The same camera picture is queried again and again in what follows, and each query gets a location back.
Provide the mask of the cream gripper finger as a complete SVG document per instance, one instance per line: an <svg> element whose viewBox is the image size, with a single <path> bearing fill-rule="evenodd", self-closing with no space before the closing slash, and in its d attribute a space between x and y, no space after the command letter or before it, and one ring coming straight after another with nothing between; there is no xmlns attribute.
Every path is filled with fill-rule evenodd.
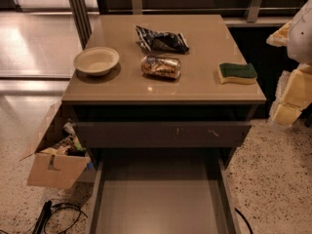
<svg viewBox="0 0 312 234"><path fill-rule="evenodd" d="M285 23L266 39L266 43L274 47L286 47L288 45L290 25L290 22Z"/></svg>
<svg viewBox="0 0 312 234"><path fill-rule="evenodd" d="M300 64L292 72L283 71L269 115L275 124L291 126L312 103L312 66Z"/></svg>

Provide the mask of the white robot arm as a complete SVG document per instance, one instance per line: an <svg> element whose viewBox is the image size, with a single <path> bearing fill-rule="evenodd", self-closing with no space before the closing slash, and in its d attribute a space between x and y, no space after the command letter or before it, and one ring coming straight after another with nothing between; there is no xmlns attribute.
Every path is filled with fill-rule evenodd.
<svg viewBox="0 0 312 234"><path fill-rule="evenodd" d="M312 0L308 0L291 21L271 34L266 43L286 47L290 59L299 66L290 75L282 75L272 104L273 122L292 125L312 103Z"/></svg>

